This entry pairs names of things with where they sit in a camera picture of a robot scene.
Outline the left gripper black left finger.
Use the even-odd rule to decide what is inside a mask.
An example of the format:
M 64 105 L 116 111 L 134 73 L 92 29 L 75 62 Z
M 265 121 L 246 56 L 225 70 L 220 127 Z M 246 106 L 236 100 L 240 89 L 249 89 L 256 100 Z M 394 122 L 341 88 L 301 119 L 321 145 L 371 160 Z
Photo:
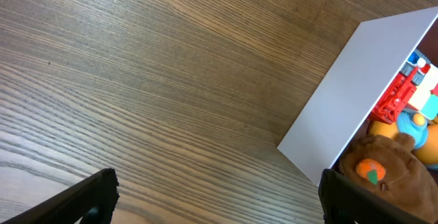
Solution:
M 3 224 L 110 224 L 118 186 L 116 171 L 102 169 Z

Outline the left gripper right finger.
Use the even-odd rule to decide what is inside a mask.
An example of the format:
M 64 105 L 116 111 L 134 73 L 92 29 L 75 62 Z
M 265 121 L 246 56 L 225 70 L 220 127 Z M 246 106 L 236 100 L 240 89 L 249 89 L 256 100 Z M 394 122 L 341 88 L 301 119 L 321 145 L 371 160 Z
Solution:
M 427 224 L 333 169 L 323 170 L 318 194 L 325 224 Z

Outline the brown plush capybara toy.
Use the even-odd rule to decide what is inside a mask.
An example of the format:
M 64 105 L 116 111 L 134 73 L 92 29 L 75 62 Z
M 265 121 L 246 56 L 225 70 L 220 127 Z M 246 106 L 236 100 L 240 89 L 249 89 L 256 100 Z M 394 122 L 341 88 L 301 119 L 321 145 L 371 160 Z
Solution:
M 437 222 L 437 183 L 413 154 L 408 134 L 394 139 L 367 135 L 352 143 L 339 159 L 339 172 L 397 208 Z

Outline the white box pink interior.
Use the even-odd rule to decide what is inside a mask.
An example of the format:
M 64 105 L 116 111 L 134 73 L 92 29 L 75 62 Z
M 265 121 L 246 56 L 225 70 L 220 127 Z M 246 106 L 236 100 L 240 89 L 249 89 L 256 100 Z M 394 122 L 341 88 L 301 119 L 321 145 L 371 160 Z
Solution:
M 331 168 L 437 19 L 427 8 L 364 21 L 280 144 L 314 186 Z

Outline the red toy truck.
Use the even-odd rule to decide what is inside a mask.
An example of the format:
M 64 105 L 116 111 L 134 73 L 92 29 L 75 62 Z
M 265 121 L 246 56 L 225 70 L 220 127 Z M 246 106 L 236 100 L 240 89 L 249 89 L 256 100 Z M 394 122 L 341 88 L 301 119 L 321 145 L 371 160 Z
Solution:
M 415 49 L 372 108 L 368 119 L 389 125 L 395 122 L 417 87 L 424 81 L 431 68 L 430 63 L 421 51 Z

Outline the yellow duck toy blue hat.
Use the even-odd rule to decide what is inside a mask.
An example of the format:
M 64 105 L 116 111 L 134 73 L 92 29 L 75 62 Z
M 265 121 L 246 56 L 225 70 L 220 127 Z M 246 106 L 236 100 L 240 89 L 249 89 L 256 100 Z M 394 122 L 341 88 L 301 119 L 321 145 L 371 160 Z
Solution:
M 399 134 L 408 134 L 414 139 L 414 155 L 426 168 L 437 171 L 437 124 L 430 123 L 422 114 L 401 112 L 392 124 L 372 121 L 368 133 L 396 139 Z

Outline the small colourful puzzle cube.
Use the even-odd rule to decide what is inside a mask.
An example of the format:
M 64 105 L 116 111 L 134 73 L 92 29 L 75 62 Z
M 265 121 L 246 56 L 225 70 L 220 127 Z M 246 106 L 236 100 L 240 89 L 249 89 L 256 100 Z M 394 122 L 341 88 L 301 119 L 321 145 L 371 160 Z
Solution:
M 431 65 L 421 84 L 409 99 L 408 108 L 420 112 L 429 120 L 437 115 L 437 95 L 433 90 L 437 86 L 437 67 Z

